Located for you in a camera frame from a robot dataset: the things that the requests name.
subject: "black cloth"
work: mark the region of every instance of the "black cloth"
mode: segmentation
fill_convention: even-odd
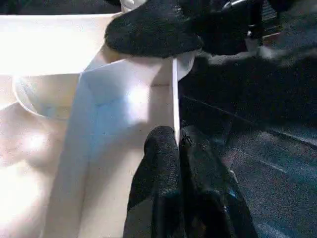
[[[180,1],[149,0],[114,19],[106,29],[105,42],[135,56],[165,58],[199,49],[203,43],[191,29],[190,10],[195,5],[185,10]]]
[[[150,132],[133,177],[124,238],[257,238],[232,174],[193,127]]]
[[[216,145],[264,238],[317,237],[317,8],[304,2],[281,15],[272,46],[201,52],[179,82],[182,126]]]

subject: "black object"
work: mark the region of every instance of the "black object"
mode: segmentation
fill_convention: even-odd
[[[124,238],[183,238],[184,217],[179,153],[174,131],[155,128],[133,177]]]
[[[0,14],[17,14],[31,0],[0,0]]]
[[[125,54],[163,58],[199,49],[203,43],[192,30],[191,10],[180,1],[149,0],[109,24],[106,44]]]
[[[257,238],[237,182],[202,133],[155,128],[133,177],[124,238]]]
[[[234,176],[195,127],[181,130],[186,231],[189,237],[257,238],[249,208]]]
[[[275,11],[283,12],[291,8],[291,6],[299,0],[268,0]]]
[[[105,14],[121,11],[119,0],[30,0],[16,14]]]
[[[199,53],[179,82],[181,119],[217,144],[260,237],[317,237],[317,17],[303,7],[273,46]]]
[[[194,21],[193,30],[204,42],[203,50],[213,55],[234,55],[247,50],[245,39],[252,22],[253,0],[222,1]]]

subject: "gloved hand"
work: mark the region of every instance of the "gloved hand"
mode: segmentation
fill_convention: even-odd
[[[193,127],[181,133],[180,157],[170,127],[149,134],[131,184],[123,237],[257,238],[235,179],[206,137]]]
[[[151,131],[133,177],[124,238],[184,238],[179,153],[174,131]]]
[[[148,0],[114,19],[105,41],[113,50],[135,56],[165,58],[203,46],[210,53],[235,54],[246,49],[249,3]]]

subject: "white cardboard box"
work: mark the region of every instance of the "white cardboard box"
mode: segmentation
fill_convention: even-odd
[[[49,204],[48,210],[46,205],[32,209],[37,200],[28,202],[19,196],[14,201],[27,208],[19,210],[0,198],[1,208],[19,221],[2,220],[0,237],[37,238],[43,223],[44,238],[121,237],[130,182],[147,134],[156,125],[170,125],[178,138],[177,80],[191,69],[193,53],[176,59],[117,55],[103,46],[106,26],[116,16],[0,16],[0,75],[37,79],[60,75],[65,80],[63,75],[77,74],[80,79],[61,157],[27,152],[29,157],[40,157],[36,160],[54,160],[50,171],[57,170],[55,180],[55,172],[47,176],[33,167],[30,170],[19,148],[22,152],[15,159],[23,163],[17,166],[28,170],[33,179],[18,183],[22,175],[0,168],[3,176],[16,181],[16,188],[35,185],[37,189],[28,191],[28,196]],[[26,121],[31,131],[38,130],[39,124],[17,103],[8,109],[22,115],[18,120],[9,116],[22,132]],[[9,135],[11,128],[3,128]],[[21,140],[28,141],[28,136]],[[48,179],[47,186],[35,182],[38,175]],[[10,187],[9,180],[5,187]]]
[[[180,63],[133,58],[81,75],[44,238],[122,237],[148,133],[169,125],[178,141]]]

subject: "black glove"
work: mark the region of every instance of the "black glove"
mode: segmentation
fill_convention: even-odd
[[[184,238],[179,153],[174,131],[155,128],[133,177],[124,238]]]
[[[193,127],[181,133],[181,160],[170,127],[149,134],[131,184],[123,237],[257,238],[234,177],[206,137]]]

